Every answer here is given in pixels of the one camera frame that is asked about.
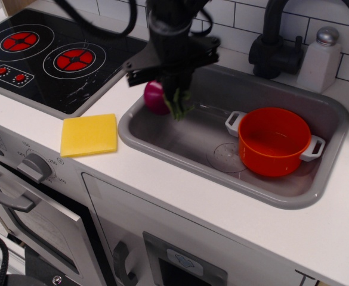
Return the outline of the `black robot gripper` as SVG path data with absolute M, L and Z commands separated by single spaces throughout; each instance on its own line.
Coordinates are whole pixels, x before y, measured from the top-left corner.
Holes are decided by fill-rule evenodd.
M 217 37 L 188 36 L 184 45 L 171 42 L 163 54 L 153 41 L 123 63 L 129 86 L 139 85 L 160 78 L 166 98 L 183 97 L 189 90 L 194 69 L 218 61 Z

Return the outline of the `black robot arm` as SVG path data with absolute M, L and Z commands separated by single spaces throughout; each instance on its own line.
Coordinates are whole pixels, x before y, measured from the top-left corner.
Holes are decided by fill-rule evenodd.
M 220 40 L 209 30 L 191 32 L 193 18 L 204 14 L 206 1 L 147 1 L 149 41 L 124 62 L 130 86 L 153 79 L 168 101 L 189 89 L 195 69 L 218 61 Z

